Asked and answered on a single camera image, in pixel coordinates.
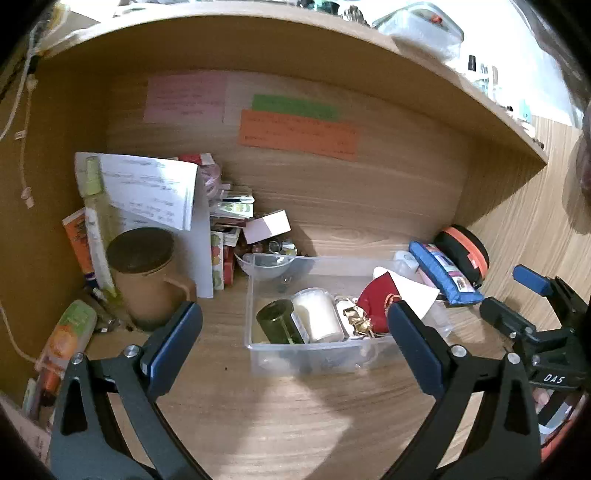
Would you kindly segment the red pouch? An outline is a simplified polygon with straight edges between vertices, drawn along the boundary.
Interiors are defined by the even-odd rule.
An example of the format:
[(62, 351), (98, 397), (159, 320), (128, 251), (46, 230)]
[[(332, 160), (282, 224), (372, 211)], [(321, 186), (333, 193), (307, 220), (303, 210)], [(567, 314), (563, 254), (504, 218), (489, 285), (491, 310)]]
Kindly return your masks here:
[(366, 286), (356, 305), (363, 309), (375, 333), (387, 334), (389, 332), (388, 310), (393, 303), (401, 299), (391, 274), (386, 272)]

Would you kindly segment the white candle jar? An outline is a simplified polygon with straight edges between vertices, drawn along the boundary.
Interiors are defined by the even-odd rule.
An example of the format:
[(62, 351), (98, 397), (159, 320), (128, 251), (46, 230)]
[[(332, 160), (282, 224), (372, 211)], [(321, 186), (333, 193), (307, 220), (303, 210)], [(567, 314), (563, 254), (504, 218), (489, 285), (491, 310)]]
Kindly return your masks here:
[(291, 297), (295, 312), (308, 331), (311, 343), (341, 342), (346, 339), (332, 295), (325, 289), (312, 287)]

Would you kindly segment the dark green spray bottle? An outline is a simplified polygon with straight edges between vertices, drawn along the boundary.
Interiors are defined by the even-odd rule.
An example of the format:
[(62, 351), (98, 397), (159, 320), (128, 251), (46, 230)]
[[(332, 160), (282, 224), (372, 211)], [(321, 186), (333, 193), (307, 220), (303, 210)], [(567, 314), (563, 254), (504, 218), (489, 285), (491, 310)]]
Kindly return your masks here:
[(290, 299), (266, 304), (256, 314), (256, 321), (271, 344), (308, 344), (310, 336)]

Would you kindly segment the white cloth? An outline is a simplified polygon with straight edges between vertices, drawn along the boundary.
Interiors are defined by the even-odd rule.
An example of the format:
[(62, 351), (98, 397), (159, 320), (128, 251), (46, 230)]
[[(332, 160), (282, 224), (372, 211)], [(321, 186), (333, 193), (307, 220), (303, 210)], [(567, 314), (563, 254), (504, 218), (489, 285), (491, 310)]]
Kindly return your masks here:
[(407, 302), (420, 319), (424, 319), (436, 302), (440, 290), (418, 281), (414, 273), (406, 267), (393, 270), (383, 266), (377, 266), (374, 268), (373, 278), (377, 279), (386, 273), (391, 276), (401, 298)]

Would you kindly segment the black orange zip case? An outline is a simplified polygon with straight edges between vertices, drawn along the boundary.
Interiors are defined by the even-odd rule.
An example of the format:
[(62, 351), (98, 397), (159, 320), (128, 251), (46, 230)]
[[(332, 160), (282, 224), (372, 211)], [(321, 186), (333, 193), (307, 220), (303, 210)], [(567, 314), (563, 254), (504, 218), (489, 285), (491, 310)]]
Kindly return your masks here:
[(480, 288), (490, 269), (490, 257), (481, 240), (466, 227), (452, 224), (434, 239), (443, 252), (476, 289)]

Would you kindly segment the orange green tube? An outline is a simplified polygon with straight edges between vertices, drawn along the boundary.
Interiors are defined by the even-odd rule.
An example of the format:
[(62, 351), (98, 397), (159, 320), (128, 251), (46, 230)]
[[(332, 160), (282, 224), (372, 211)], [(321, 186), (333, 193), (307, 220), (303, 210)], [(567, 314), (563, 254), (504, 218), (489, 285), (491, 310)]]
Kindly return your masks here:
[(63, 312), (49, 336), (35, 363), (35, 370), (50, 367), (63, 376), (71, 357), (85, 351), (96, 322), (95, 310), (80, 299), (74, 300)]

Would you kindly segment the brown ceramic mug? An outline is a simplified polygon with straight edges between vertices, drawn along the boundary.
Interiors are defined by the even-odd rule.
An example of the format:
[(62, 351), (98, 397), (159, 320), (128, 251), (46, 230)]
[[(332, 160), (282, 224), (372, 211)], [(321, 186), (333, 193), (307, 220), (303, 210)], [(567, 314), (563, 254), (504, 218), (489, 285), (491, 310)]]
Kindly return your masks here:
[(197, 299), (194, 281), (176, 266), (174, 238), (167, 230), (143, 227), (121, 233), (109, 243), (106, 256), (123, 306), (141, 330), (163, 326), (183, 302)]

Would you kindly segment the clear plastic storage bin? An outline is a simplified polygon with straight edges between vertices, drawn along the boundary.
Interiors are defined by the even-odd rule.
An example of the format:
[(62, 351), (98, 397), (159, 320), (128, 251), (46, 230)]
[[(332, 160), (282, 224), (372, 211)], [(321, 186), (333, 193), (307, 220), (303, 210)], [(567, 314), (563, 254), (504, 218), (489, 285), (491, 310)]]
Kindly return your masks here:
[(250, 254), (245, 271), (245, 346), (257, 375), (352, 372), (396, 358), (394, 338), (358, 305), (383, 274), (401, 286), (426, 325), (443, 337), (453, 331), (443, 301), (407, 252), (390, 261)]

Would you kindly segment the white file holder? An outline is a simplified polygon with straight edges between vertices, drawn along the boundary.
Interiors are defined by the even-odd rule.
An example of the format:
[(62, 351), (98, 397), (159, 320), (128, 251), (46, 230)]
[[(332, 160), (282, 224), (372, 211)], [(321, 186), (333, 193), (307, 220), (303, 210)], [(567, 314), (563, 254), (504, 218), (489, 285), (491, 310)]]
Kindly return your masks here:
[(74, 171), (92, 267), (102, 290), (116, 294), (106, 259), (109, 243), (129, 230), (158, 227), (172, 234), (176, 265), (193, 280), (197, 296), (213, 296), (209, 205), (197, 164), (77, 152)]

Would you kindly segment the glass bowl with trinkets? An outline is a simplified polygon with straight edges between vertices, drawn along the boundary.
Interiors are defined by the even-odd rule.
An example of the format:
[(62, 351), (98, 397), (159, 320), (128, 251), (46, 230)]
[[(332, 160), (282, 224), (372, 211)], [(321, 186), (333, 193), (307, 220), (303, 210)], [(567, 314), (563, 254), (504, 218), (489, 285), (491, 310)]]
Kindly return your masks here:
[(249, 277), (272, 280), (287, 272), (297, 254), (293, 240), (273, 237), (252, 244), (239, 243), (235, 261)]

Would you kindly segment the white paper sheet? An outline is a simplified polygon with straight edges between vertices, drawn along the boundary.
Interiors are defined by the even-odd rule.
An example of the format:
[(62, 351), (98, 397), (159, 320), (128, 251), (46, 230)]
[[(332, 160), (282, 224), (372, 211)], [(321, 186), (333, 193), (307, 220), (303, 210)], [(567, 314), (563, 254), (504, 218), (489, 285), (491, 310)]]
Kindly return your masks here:
[(100, 154), (110, 204), (179, 231), (189, 230), (197, 164), (150, 157)]

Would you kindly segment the small white cardboard box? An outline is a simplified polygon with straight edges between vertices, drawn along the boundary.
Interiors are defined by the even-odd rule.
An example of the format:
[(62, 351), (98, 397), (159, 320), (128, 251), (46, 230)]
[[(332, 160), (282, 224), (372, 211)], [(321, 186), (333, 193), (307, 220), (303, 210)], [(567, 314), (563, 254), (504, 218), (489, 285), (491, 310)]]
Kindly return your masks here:
[(245, 235), (246, 243), (253, 244), (290, 232), (290, 230), (291, 227), (287, 218), (287, 212), (278, 210), (246, 222), (243, 228), (243, 234)]

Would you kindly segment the stack of booklets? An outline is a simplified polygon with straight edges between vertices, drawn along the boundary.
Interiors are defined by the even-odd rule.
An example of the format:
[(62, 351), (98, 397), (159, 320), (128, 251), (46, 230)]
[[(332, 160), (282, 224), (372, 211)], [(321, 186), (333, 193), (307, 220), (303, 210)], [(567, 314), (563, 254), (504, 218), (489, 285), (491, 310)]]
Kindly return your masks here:
[(182, 245), (198, 296), (211, 298), (233, 280), (232, 252), (245, 223), (254, 216), (252, 189), (222, 179), (221, 164), (209, 153), (178, 159), (198, 166), (191, 229)]

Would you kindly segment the orange sticky note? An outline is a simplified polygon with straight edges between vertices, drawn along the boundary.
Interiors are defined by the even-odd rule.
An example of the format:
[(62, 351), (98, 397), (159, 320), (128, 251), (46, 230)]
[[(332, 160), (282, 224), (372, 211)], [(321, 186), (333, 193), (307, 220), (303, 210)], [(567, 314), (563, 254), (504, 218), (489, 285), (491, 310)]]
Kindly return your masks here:
[(359, 132), (342, 122), (266, 111), (243, 110), (238, 144), (281, 151), (304, 152), (353, 161)]

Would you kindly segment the pink sticky note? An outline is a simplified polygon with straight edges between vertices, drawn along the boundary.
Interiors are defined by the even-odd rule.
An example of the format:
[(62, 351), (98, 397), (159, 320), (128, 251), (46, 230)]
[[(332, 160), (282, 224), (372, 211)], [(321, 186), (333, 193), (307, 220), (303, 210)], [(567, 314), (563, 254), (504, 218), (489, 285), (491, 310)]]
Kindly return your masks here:
[(228, 74), (197, 71), (148, 79), (143, 120), (146, 123), (221, 123)]

